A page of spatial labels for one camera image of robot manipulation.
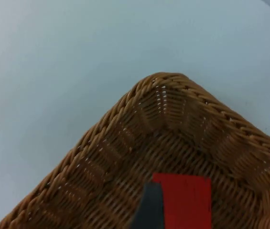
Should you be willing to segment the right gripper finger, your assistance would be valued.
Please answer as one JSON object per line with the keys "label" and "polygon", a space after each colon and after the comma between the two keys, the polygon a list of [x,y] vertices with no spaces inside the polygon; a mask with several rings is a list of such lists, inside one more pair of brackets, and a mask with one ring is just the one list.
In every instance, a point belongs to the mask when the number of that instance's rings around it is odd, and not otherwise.
{"label": "right gripper finger", "polygon": [[131,229],[164,229],[163,195],[160,183],[145,184]]}

